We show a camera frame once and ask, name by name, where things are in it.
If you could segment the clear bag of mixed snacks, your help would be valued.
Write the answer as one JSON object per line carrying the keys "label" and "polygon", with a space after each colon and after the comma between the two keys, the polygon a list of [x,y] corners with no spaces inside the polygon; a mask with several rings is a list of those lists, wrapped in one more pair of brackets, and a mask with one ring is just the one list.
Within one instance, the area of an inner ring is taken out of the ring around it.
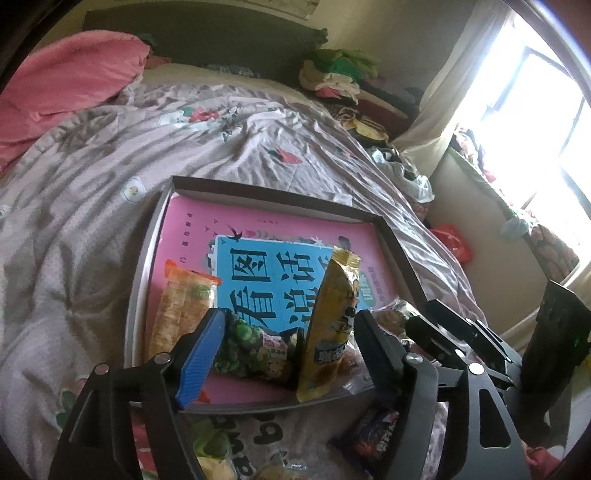
{"label": "clear bag of mixed snacks", "polygon": [[372,315],[383,329],[401,338],[406,335],[407,321],[421,313],[408,301],[396,298],[388,305],[373,310]]}

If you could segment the orange yellow cracker packet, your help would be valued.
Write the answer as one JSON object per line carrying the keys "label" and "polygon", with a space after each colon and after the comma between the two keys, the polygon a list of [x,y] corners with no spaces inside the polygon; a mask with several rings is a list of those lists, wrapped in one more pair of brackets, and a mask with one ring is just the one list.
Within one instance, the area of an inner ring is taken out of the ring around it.
{"label": "orange yellow cracker packet", "polygon": [[158,309],[144,350],[144,359],[170,352],[181,336],[192,333],[207,311],[214,307],[221,278],[164,264],[163,288]]}

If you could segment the blue Oreo strawberry cookie packet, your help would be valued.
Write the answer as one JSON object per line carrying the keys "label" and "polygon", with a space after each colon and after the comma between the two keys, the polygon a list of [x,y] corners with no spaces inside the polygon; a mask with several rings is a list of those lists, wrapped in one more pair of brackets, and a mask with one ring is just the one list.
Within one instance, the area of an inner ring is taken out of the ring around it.
{"label": "blue Oreo strawberry cookie packet", "polygon": [[383,463],[399,416],[394,406],[375,401],[345,433],[329,443],[353,467],[374,476]]}

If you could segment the yellow brown snack bar packet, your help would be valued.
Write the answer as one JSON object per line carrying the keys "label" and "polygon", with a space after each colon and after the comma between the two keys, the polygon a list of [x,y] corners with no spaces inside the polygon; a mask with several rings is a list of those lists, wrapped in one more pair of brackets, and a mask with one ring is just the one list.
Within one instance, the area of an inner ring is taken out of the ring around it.
{"label": "yellow brown snack bar packet", "polygon": [[297,386],[301,403],[327,395],[338,375],[359,304],[360,264],[355,253],[332,249],[308,325]]}

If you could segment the light green plastic snack bag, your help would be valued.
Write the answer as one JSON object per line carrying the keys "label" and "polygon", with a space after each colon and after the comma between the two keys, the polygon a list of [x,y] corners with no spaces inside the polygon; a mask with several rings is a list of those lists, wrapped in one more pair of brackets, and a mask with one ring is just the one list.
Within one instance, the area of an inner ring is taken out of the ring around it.
{"label": "light green plastic snack bag", "polygon": [[236,480],[238,473],[231,461],[228,434],[214,426],[211,419],[202,418],[190,427],[192,449],[208,480]]}

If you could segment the Snickers chocolate bar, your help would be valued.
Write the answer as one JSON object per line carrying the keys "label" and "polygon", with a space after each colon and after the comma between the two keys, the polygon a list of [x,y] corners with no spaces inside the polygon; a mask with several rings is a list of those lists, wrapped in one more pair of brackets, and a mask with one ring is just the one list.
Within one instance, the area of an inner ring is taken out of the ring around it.
{"label": "Snickers chocolate bar", "polygon": [[407,318],[403,322],[403,335],[416,343],[428,338],[430,322],[422,315]]}

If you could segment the clear packet cream pastry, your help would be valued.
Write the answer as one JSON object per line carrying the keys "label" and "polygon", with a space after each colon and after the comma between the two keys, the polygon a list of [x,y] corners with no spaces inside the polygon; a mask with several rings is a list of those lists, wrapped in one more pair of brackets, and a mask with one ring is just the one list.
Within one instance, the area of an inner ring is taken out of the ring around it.
{"label": "clear packet cream pastry", "polygon": [[256,472],[252,480],[311,480],[311,475],[301,467],[267,464]]}

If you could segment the red plastic bag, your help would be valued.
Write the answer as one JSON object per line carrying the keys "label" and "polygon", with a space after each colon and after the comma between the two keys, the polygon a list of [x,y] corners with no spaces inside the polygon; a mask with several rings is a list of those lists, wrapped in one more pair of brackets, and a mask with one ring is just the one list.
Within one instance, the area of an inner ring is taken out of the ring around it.
{"label": "red plastic bag", "polygon": [[440,225],[430,231],[453,254],[461,265],[473,260],[473,252],[460,231],[452,224]]}

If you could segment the white plastic bag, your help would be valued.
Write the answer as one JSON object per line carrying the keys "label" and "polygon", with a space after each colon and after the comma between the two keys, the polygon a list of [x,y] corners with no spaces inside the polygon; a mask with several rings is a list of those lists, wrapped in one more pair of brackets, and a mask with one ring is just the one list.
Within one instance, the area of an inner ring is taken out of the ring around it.
{"label": "white plastic bag", "polygon": [[420,204],[431,203],[435,194],[427,176],[394,147],[370,147],[370,159],[402,193]]}

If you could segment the strawberry print grey quilt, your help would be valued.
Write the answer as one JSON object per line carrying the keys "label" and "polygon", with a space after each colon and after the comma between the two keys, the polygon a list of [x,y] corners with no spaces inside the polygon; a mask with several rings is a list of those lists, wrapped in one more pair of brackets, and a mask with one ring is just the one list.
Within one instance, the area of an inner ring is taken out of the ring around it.
{"label": "strawberry print grey quilt", "polygon": [[325,108],[228,85],[133,83],[52,128],[1,183],[1,435],[35,479],[49,473],[66,390],[122,360],[141,244],[176,175],[380,215],[429,298],[485,317],[456,259]]}

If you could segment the white curtain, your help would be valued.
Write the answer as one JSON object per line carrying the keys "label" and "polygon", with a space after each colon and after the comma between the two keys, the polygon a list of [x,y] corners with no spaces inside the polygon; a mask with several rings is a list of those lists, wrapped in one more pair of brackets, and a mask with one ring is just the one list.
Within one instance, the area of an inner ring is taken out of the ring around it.
{"label": "white curtain", "polygon": [[478,1],[442,69],[423,95],[409,130],[394,140],[403,157],[431,176],[451,142],[461,105],[511,13],[503,1]]}

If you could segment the pile of folded clothes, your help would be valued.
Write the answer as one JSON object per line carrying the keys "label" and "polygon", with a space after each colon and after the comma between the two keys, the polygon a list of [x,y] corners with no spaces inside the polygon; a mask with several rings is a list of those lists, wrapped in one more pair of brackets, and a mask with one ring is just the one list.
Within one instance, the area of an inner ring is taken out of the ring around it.
{"label": "pile of folded clothes", "polygon": [[379,73],[359,50],[318,49],[304,59],[298,82],[363,146],[384,146],[409,130],[420,91]]}

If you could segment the pink blanket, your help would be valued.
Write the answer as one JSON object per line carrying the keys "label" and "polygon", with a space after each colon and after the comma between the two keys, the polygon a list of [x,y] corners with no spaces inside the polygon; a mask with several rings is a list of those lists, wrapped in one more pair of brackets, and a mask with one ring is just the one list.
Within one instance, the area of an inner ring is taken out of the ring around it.
{"label": "pink blanket", "polygon": [[134,35],[92,30],[27,56],[1,93],[1,169],[72,113],[117,95],[143,72],[149,53]]}

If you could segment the dark grey headboard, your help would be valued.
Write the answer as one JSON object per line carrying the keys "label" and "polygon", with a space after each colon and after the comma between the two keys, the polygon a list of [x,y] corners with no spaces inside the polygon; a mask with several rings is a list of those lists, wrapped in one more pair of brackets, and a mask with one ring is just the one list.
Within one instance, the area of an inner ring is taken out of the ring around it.
{"label": "dark grey headboard", "polygon": [[110,30],[145,39],[174,63],[243,67],[257,77],[297,83],[304,59],[328,42],[328,30],[252,9],[188,1],[147,2],[85,14],[85,30]]}

